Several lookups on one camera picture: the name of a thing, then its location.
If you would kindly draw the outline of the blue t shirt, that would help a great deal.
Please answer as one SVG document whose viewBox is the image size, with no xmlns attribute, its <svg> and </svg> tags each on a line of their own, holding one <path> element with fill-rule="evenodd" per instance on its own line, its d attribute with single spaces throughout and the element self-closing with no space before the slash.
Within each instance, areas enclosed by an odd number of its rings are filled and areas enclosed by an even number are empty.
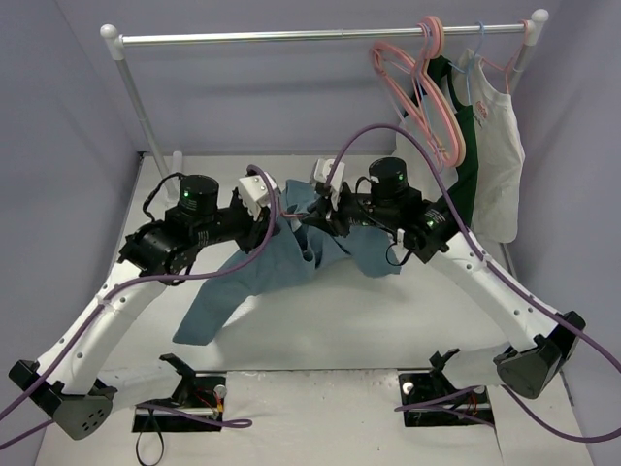
<svg viewBox="0 0 621 466">
<path fill-rule="evenodd" d="M 370 278 L 401 272 L 388 236 L 377 228 L 354 226 L 346 237 L 332 237 L 282 216 L 277 227 L 279 232 L 258 258 L 248 262 L 238 250 L 220 267 L 225 274 L 203 282 L 172 338 L 174 343 L 205 346 L 246 298 L 303 285 L 318 270 L 344 259 L 353 260 Z"/>
</svg>

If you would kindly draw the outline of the thin pink wire hanger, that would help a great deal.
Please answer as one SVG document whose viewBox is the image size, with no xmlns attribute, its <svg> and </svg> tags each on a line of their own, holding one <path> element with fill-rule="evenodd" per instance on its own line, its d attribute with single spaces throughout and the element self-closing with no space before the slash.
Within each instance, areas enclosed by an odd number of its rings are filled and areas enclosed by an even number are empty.
<svg viewBox="0 0 621 466">
<path fill-rule="evenodd" d="M 295 232 L 303 226 L 301 219 L 308 214 L 306 206 L 291 204 L 288 206 L 282 205 L 280 207 L 280 215 L 288 222 L 290 229 Z"/>
</svg>

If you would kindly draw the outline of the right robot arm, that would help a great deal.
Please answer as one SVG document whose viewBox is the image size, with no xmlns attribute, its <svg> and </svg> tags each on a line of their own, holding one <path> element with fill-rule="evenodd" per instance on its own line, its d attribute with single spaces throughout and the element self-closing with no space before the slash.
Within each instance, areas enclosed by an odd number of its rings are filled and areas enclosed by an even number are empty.
<svg viewBox="0 0 621 466">
<path fill-rule="evenodd" d="M 375 227 L 389 234 L 409 254 L 433 267 L 459 286 L 496 325 L 507 341 L 475 350 L 435 353 L 430 362 L 432 393 L 450 400 L 463 388 L 504 385 L 527 399 L 536 399 L 573 353 L 582 330 L 576 312 L 553 317 L 528 303 L 529 293 L 480 249 L 470 231 L 460 231 L 455 215 L 443 200 L 430 202 L 409 186 L 407 164 L 383 157 L 369 168 L 371 191 L 353 192 L 343 179 L 344 165 L 318 159 L 310 183 L 318 199 L 303 222 L 333 236 L 346 236 L 354 226 Z"/>
</svg>

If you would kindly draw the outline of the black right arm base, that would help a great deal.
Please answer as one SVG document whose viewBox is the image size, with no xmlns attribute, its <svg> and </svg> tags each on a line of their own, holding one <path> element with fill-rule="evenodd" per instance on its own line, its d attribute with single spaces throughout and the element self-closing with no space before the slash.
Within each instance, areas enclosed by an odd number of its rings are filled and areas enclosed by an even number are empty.
<svg viewBox="0 0 621 466">
<path fill-rule="evenodd" d="M 456 389 L 430 371 L 400 372 L 398 382 L 405 428 L 495 427 L 485 387 Z"/>
</svg>

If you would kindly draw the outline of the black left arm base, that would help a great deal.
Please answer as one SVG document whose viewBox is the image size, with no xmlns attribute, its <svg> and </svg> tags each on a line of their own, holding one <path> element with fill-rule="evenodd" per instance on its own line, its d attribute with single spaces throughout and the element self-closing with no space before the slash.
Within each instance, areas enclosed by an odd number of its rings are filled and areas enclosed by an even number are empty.
<svg viewBox="0 0 621 466">
<path fill-rule="evenodd" d="M 148 404 L 157 406 L 158 409 L 150 415 L 148 409 L 136 408 L 132 420 L 132 433 L 156 433 L 160 429 L 162 433 L 197 433 L 197 432 L 220 432 L 222 427 L 204 422 L 192 420 L 185 416 L 175 415 L 161 408 L 170 408 L 182 411 L 192 416 L 216 420 L 221 422 L 223 414 L 218 406 L 224 406 L 222 398 L 217 398 L 213 393 L 216 389 L 218 395 L 226 395 L 226 375 L 224 373 L 201 373 L 195 381 L 195 388 L 182 404 L 172 399 L 152 399 Z"/>
</svg>

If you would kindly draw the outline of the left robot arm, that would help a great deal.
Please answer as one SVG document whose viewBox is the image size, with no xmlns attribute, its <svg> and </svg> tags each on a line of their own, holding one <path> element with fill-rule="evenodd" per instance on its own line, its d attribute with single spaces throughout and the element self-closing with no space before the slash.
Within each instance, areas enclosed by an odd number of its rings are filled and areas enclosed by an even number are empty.
<svg viewBox="0 0 621 466">
<path fill-rule="evenodd" d="M 194 369 L 172 353 L 145 368 L 103 366 L 138 316 L 167 288 L 191 280 L 202 249 L 233 241 L 256 259 L 278 216 L 278 185 L 249 166 L 228 207 L 218 206 L 219 184 L 177 174 L 177 204 L 128 235 L 100 290 L 65 334 L 34 361 L 20 360 L 10 379 L 70 438 L 92 435 L 114 412 L 152 400 L 185 406 L 197 387 Z"/>
</svg>

